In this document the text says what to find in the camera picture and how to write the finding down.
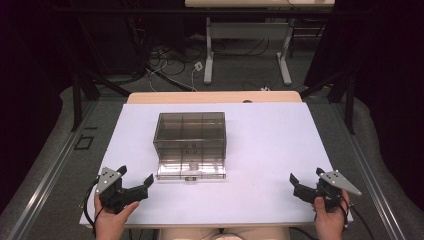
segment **black curtain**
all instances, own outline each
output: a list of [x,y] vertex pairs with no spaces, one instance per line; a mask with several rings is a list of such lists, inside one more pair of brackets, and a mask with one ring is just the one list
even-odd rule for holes
[[71,86],[68,65],[49,24],[37,1],[1,2],[1,212],[57,121],[60,92]]
[[[376,14],[364,20],[332,19],[305,84],[319,84],[359,56],[354,71],[355,96],[370,109],[389,171],[406,195],[424,210],[424,196],[419,190],[424,185],[424,3],[340,0],[335,11],[339,9],[372,9]],[[378,24],[370,29],[372,21]],[[367,45],[357,48],[364,40],[361,34],[368,36]]]

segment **standing desk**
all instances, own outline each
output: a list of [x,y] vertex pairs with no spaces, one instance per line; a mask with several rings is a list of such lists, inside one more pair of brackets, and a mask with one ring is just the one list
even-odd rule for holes
[[[195,8],[312,8],[332,9],[335,0],[185,0],[186,7]],[[212,39],[273,39],[283,40],[282,51],[277,53],[278,66],[285,85],[292,81],[286,56],[291,40],[294,19],[286,23],[213,23],[206,18],[206,64],[204,83],[212,82]]]

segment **beige table edge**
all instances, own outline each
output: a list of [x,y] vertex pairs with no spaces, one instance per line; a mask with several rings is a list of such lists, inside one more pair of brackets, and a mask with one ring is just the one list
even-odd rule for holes
[[301,7],[301,8],[321,8],[334,6],[332,0],[290,0],[290,1],[276,1],[276,0],[186,0],[186,7],[195,8],[255,8],[255,7]]
[[302,102],[296,91],[231,91],[231,92],[138,92],[128,104]]

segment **white table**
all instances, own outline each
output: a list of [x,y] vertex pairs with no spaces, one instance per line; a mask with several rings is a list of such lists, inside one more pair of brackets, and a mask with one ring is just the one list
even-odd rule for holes
[[[141,185],[157,171],[153,137],[159,113],[200,111],[225,112],[226,179],[155,179],[149,198],[141,202],[126,227],[313,223],[310,205],[293,196],[290,173],[301,184],[315,187],[316,168],[330,171],[332,167],[309,109],[302,102],[125,104],[101,168],[126,165],[123,187]],[[91,197],[88,212],[94,218],[92,202]],[[84,216],[80,224],[88,225]]]
[[[186,0],[186,7],[195,8],[326,8],[332,9],[335,0]],[[278,65],[285,85],[292,81],[286,56],[293,32],[294,19],[285,23],[213,23],[206,18],[206,64],[204,83],[212,82],[212,39],[273,39],[283,40],[282,51],[277,53]]]

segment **black cable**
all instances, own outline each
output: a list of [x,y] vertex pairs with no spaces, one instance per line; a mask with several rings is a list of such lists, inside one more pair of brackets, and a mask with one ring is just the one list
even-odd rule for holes
[[91,191],[93,190],[93,187],[99,182],[99,178],[100,176],[97,176],[97,178],[91,183],[84,197],[84,209],[83,209],[84,216],[85,218],[87,218],[87,221],[90,223],[91,227],[93,228],[94,236],[96,236],[96,224],[93,222],[93,220],[91,220],[91,217],[88,214],[87,203],[88,203],[88,199],[90,198],[90,194],[91,194]]
[[374,235],[371,232],[371,229],[369,228],[368,224],[365,222],[364,218],[361,216],[361,214],[359,214],[358,210],[356,210],[356,208],[351,204],[350,208],[352,208],[352,210],[356,213],[356,215],[358,215],[359,219],[361,219],[362,223],[364,224],[365,228],[368,231],[368,234],[370,235],[372,240],[375,240]]
[[[216,53],[220,53],[220,52],[223,52],[223,51],[225,51],[225,49],[226,49],[226,47],[225,47],[225,43],[223,43],[223,42],[221,42],[221,41],[217,41],[217,40],[215,40],[215,41],[213,41],[213,45],[214,45],[214,47],[213,47],[213,52],[216,52]],[[216,45],[221,45],[222,46],[222,50],[218,50],[218,49],[216,49]]]
[[[149,58],[149,60],[147,61],[147,63],[150,65],[150,66],[154,66],[154,67],[157,67],[157,66],[159,66],[159,64],[161,63],[161,54],[159,53],[159,51],[160,51],[160,49],[159,50],[154,50],[154,51],[152,51],[152,52],[154,52],[155,53],[155,55],[157,54],[158,56],[157,57],[152,57],[151,55],[150,55],[150,58]],[[153,63],[151,63],[150,62],[150,60],[152,60],[152,59],[157,59],[158,60],[158,62],[157,63],[155,63],[155,64],[153,64]]]
[[296,6],[295,5],[293,5],[293,3],[291,3],[290,2],[290,0],[287,0],[287,2],[290,4],[290,6],[291,6],[291,8],[290,9],[292,9],[292,10],[295,10],[296,9]]
[[168,57],[168,59],[175,59],[175,60],[178,60],[178,61],[180,61],[180,62],[182,62],[182,63],[192,63],[192,62],[194,62],[196,59],[198,59],[198,58],[202,55],[202,53],[205,53],[205,52],[202,52],[201,50],[196,49],[196,48],[191,48],[191,49],[194,49],[194,50],[196,50],[196,51],[198,51],[198,52],[199,52],[199,54],[198,54],[196,57],[194,57],[193,59],[183,60],[183,59],[181,59],[181,58],[177,58],[177,57]]
[[162,61],[161,60],[161,57],[159,57],[159,63],[158,63],[158,65],[160,65],[159,66],[159,69],[157,69],[157,70],[155,70],[154,72],[158,72],[158,71],[160,71],[160,70],[162,70],[166,65],[168,65],[169,63],[168,63],[168,58],[165,56],[165,61]]
[[100,213],[103,211],[103,209],[104,209],[104,207],[102,207],[101,209],[100,209],[100,211],[96,214],[96,216],[94,217],[94,225],[96,225],[96,221],[97,221],[97,218],[99,217],[99,215],[100,215]]
[[343,206],[341,204],[339,204],[339,208],[343,213],[343,218],[344,218],[344,226],[343,226],[343,231],[347,230],[347,215],[349,214],[348,211],[344,210]]
[[[169,58],[166,58],[167,59],[167,61],[168,61],[168,65],[172,65],[172,64],[174,64],[174,63],[169,63]],[[178,72],[176,72],[176,73],[167,73],[167,72],[165,72],[163,69],[164,68],[160,68],[160,71],[163,73],[163,74],[165,74],[165,75],[168,75],[168,76],[176,76],[176,75],[179,75],[179,74],[181,74],[181,73],[183,73],[184,72],[184,70],[185,70],[185,63],[183,63],[182,62],[182,64],[183,64],[183,68],[180,70],[180,71],[178,71]]]
[[344,216],[345,216],[345,227],[343,228],[343,230],[347,230],[347,224],[348,224],[347,216],[349,215],[349,210],[350,210],[351,204],[348,203],[343,196],[342,196],[342,201],[345,202],[345,204],[346,204],[346,211],[344,210],[342,204],[339,204],[339,207],[341,208],[341,210],[342,210],[342,212],[344,213]]
[[258,55],[261,55],[262,53],[264,53],[268,49],[269,39],[267,41],[267,45],[266,45],[265,49],[262,50],[260,53],[255,53],[255,54],[250,54],[250,53],[252,53],[256,48],[258,48],[264,41],[265,41],[265,39],[262,39],[261,41],[259,41],[259,43],[257,43],[252,49],[250,49],[246,53],[236,54],[236,53],[218,52],[218,53],[216,53],[216,55],[219,55],[219,56],[258,56]]
[[162,78],[163,80],[165,80],[165,81],[167,81],[168,83],[170,83],[170,84],[172,84],[172,85],[174,85],[174,86],[178,87],[179,89],[181,89],[181,90],[183,90],[183,91],[193,91],[193,89],[192,89],[191,87],[186,86],[186,85],[183,85],[183,84],[182,84],[182,83],[180,83],[180,82],[177,82],[177,81],[175,81],[175,80],[173,80],[173,79],[168,78],[168,77],[167,77],[167,76],[165,76],[164,74],[162,74],[162,73],[160,73],[160,72],[158,72],[158,71],[155,71],[155,70],[154,70],[154,69],[152,69],[150,66],[147,66],[147,67],[146,67],[146,69],[147,69],[148,71],[150,71],[151,73],[156,74],[157,76],[159,76],[159,77],[160,77],[160,78]]
[[293,229],[295,231],[298,231],[300,233],[303,233],[306,237],[308,237],[311,240],[319,240],[318,238],[314,238],[312,235],[310,235],[309,233],[307,233],[305,230],[300,229],[298,227],[290,227],[290,229]]
[[125,85],[125,84],[128,84],[128,83],[136,82],[136,81],[140,80],[142,77],[143,77],[143,74],[141,74],[141,73],[137,72],[137,73],[136,73],[133,77],[131,77],[130,79],[127,79],[127,80],[120,80],[120,81],[113,81],[113,83],[114,83],[115,85],[118,85],[118,86],[120,86],[120,85]]

